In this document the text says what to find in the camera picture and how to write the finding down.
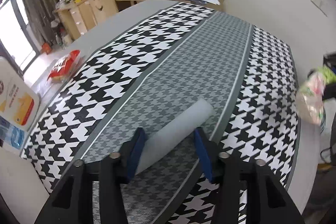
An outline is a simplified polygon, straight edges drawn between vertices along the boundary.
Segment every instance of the screw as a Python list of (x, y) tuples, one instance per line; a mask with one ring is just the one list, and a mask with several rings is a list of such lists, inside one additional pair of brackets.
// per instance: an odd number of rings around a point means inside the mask
[(256, 164), (258, 164), (259, 166), (264, 166), (266, 165), (266, 161), (264, 161), (263, 159), (257, 159), (255, 161)]
[(228, 157), (230, 157), (230, 154), (226, 152), (220, 152), (218, 156), (222, 159), (228, 159)]
[(75, 167), (80, 167), (80, 166), (82, 166), (83, 164), (84, 164), (83, 160), (76, 160), (76, 161), (73, 163), (73, 165), (74, 165)]
[(110, 156), (111, 159), (117, 159), (121, 156), (121, 154), (119, 152), (112, 152), (112, 153), (110, 153), (109, 156)]

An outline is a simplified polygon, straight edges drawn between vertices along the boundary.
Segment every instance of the gray table surface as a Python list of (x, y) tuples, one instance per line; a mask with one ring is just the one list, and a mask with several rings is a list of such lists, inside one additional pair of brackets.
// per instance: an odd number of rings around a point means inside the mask
[[(110, 42), (122, 32), (126, 31), (142, 19), (151, 16), (159, 10), (165, 9), (173, 4), (171, 0), (146, 0), (134, 5), (122, 12), (110, 17), (106, 22), (100, 23), (95, 28), (82, 35), (63, 51), (52, 55), (52, 59), (61, 58), (65, 54), (80, 49), (82, 54), (89, 57), (97, 48)], [(53, 86), (41, 100), (37, 118), (57, 93), (60, 85)], [(301, 121), (301, 134), (299, 140), (299, 151), (295, 165), (295, 171), (288, 189), (288, 193), (303, 212), (314, 183), (316, 168), (320, 153), (320, 129)]]

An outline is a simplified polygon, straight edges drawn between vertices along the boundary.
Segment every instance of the houndstooth tablecloth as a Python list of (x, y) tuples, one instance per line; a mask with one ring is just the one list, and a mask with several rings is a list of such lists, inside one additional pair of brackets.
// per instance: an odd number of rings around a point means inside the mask
[[(180, 3), (98, 49), (43, 112), (22, 157), (51, 192), (74, 159), (102, 159), (138, 126), (150, 136), (203, 97), (216, 112), (203, 125), (209, 137), (243, 160), (263, 158), (287, 187), (298, 148), (295, 85), (285, 43), (225, 13)], [(188, 185), (196, 159), (186, 138), (125, 186), (129, 222), (210, 221), (217, 186), (204, 177)], [(98, 223), (97, 193), (95, 183)]]

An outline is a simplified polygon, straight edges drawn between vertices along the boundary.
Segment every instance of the window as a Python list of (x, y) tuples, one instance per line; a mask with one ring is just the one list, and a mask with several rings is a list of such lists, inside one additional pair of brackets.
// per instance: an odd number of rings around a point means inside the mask
[(0, 4), (0, 43), (24, 72), (39, 51), (27, 32), (28, 18), (22, 0), (3, 0)]

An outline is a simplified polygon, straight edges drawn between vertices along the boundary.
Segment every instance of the black and white houndstooth pattern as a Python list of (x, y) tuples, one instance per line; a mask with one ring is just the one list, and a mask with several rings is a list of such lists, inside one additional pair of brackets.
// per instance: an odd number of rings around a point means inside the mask
[(42, 114), (22, 154), (49, 192), (135, 79), (212, 13), (179, 3), (139, 23), (87, 60)]
[[(228, 153), (238, 150), (244, 161), (265, 160), (284, 187), (297, 149), (295, 86), (288, 45), (254, 27), (244, 80), (219, 145)], [(168, 223), (209, 224), (217, 192), (218, 185), (202, 175)], [(241, 182), (239, 223), (246, 221), (246, 201), (246, 185)]]

